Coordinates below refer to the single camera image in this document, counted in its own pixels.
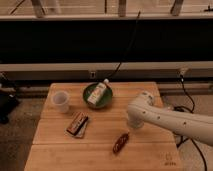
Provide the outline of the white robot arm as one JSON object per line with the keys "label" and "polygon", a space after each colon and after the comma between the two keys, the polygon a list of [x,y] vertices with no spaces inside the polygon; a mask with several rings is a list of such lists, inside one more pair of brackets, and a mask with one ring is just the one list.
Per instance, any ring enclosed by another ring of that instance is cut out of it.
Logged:
{"label": "white robot arm", "polygon": [[155,98],[143,91],[127,105],[128,124],[139,128],[151,123],[213,146],[213,117],[172,111],[154,106]]}

